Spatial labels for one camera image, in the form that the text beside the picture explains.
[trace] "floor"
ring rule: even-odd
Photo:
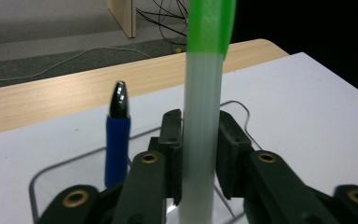
[[[161,3],[163,8],[180,15],[178,4],[173,0],[138,1],[137,8],[158,13]],[[186,32],[185,21],[161,18],[163,24]],[[169,38],[179,36],[169,30],[163,30],[163,34]],[[162,39],[158,26],[139,14],[137,36],[127,38],[105,0],[0,0],[0,61],[156,39]]]

